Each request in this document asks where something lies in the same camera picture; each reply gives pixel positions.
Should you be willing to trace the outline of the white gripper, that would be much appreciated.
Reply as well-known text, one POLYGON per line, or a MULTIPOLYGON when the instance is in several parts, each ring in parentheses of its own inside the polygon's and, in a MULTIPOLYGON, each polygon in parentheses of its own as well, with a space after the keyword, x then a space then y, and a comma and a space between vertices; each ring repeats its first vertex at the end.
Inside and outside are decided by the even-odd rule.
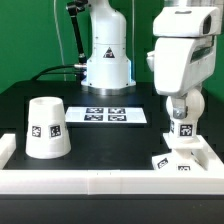
POLYGON ((146 60, 154 73, 157 93, 180 97, 171 98, 173 117, 185 119, 187 105, 183 95, 214 73, 216 38, 160 37, 156 41, 155 49, 147 53, 146 60))

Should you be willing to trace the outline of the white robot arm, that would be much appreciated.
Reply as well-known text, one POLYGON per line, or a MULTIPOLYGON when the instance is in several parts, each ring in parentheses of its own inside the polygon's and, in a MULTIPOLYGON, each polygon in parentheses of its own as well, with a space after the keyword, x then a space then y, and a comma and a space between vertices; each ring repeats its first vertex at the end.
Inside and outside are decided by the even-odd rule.
MULTIPOLYGON (((101 93, 133 86, 126 56, 126 20, 108 0, 87 0, 92 22, 92 55, 82 85, 101 93)), ((147 54, 154 85, 172 105, 171 116, 184 119, 190 91, 215 68, 216 37, 222 33, 224 0, 165 0, 153 22, 155 48, 147 54)))

